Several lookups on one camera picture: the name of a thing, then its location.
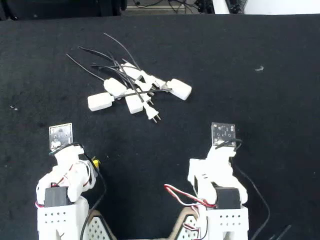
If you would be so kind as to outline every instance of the white power plug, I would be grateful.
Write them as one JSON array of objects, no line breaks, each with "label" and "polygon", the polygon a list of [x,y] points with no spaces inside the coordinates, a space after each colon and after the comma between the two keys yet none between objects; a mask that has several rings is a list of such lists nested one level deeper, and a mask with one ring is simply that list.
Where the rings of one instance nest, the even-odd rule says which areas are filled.
[{"label": "white power plug", "polygon": [[146,83],[154,84],[159,89],[165,89],[167,87],[166,82],[153,76],[148,75],[145,71],[141,71],[141,75],[143,76]]},{"label": "white power plug", "polygon": [[149,91],[152,88],[152,84],[147,82],[142,82],[140,80],[135,80],[134,83],[137,84],[144,92]]},{"label": "white power plug", "polygon": [[106,109],[112,106],[115,98],[108,92],[103,92],[95,95],[88,96],[88,107],[94,112],[101,109]]},{"label": "white power plug", "polygon": [[134,80],[140,80],[142,78],[141,72],[131,63],[126,62],[124,64],[121,64],[121,66],[125,71],[125,74],[127,74]]},{"label": "white power plug", "polygon": [[[129,88],[125,94],[134,94],[135,91]],[[138,112],[141,112],[144,107],[142,105],[141,99],[138,97],[137,94],[131,95],[131,96],[126,96],[125,97],[126,105],[129,108],[129,111],[131,114],[135,114]]]},{"label": "white power plug", "polygon": [[169,91],[170,93],[182,100],[186,100],[192,90],[191,86],[175,78],[173,78],[171,81],[167,81],[166,85],[168,88],[172,89]]},{"label": "white power plug", "polygon": [[142,97],[144,102],[151,103],[152,105],[154,105],[154,103],[151,101],[151,97],[148,95],[148,93],[141,93],[140,96]]},{"label": "white power plug", "polygon": [[123,95],[127,91],[126,86],[113,77],[106,79],[103,82],[103,86],[108,93],[115,97]]},{"label": "white power plug", "polygon": [[155,110],[153,107],[149,106],[147,102],[143,102],[143,107],[149,120],[152,119],[155,123],[157,123],[155,117],[161,120],[161,118],[159,117],[159,112]]}]

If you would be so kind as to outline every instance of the yellow component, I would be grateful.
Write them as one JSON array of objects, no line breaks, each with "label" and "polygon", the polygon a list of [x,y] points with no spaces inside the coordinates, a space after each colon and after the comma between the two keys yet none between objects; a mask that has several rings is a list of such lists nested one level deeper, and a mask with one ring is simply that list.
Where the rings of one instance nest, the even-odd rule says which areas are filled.
[{"label": "yellow component", "polygon": [[96,167],[97,169],[99,169],[99,164],[101,163],[101,162],[99,161],[99,159],[94,159],[94,160],[93,160],[93,163],[94,163],[95,167]]}]

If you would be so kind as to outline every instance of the black cloth surface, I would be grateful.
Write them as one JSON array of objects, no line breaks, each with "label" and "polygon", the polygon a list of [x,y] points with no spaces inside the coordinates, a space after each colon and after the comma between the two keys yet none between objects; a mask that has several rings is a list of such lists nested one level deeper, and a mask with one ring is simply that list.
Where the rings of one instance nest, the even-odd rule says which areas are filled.
[{"label": "black cloth surface", "polygon": [[[169,235],[182,206],[163,184],[192,193],[189,159],[206,157],[211,122],[236,124],[244,141],[234,161],[271,208],[259,239],[288,224],[283,240],[319,239],[319,23],[319,15],[0,22],[1,239],[37,239],[35,187],[56,164],[48,127],[69,122],[74,140],[102,162],[108,190],[98,210],[119,239]],[[145,113],[131,115],[124,100],[90,112],[87,97],[102,93],[103,84],[65,53],[86,66],[110,63],[79,45],[128,59],[103,32],[146,72],[192,85],[187,101],[157,93],[158,124]],[[267,211],[235,175],[248,191],[251,236]],[[85,193],[91,206],[101,186]]]}]

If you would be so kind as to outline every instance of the red and white wire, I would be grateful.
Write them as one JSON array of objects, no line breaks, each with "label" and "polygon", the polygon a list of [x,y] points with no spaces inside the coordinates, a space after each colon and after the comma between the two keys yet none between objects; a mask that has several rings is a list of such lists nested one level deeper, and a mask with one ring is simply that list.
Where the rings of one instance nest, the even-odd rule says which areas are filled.
[{"label": "red and white wire", "polygon": [[[179,203],[181,203],[183,206],[186,206],[186,207],[191,207],[191,206],[198,206],[198,205],[203,205],[205,207],[208,207],[208,208],[214,208],[216,205],[215,204],[209,204],[207,203],[207,201],[204,199],[200,199],[196,196],[193,196],[187,192],[184,192],[184,191],[181,191],[179,190],[178,188],[170,185],[170,184],[165,184],[164,185],[164,188],[175,198],[178,200]],[[194,201],[196,201],[197,203],[184,203],[183,201],[181,201],[181,199],[178,197],[178,195],[175,193],[175,192],[178,192]]]}]

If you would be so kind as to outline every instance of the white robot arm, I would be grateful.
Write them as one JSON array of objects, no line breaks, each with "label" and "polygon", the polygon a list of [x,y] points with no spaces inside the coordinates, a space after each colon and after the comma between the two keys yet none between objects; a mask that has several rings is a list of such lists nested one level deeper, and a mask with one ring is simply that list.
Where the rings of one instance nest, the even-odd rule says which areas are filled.
[{"label": "white robot arm", "polygon": [[81,145],[72,143],[71,123],[50,127],[50,148],[57,165],[36,186],[37,229],[39,240],[88,240],[84,225],[89,212],[82,192],[96,183],[92,161],[80,159]]},{"label": "white robot arm", "polygon": [[96,172],[88,160],[80,160],[84,150],[70,145],[54,154],[57,165],[42,177],[36,186],[38,205],[45,205],[45,192],[51,187],[68,187],[67,196],[75,203],[82,192],[92,189],[96,183]]},{"label": "white robot arm", "polygon": [[188,181],[196,196],[215,207],[198,206],[202,240],[248,240],[248,200],[245,187],[233,176],[230,158],[236,154],[235,126],[212,123],[212,147],[206,159],[190,159]]}]

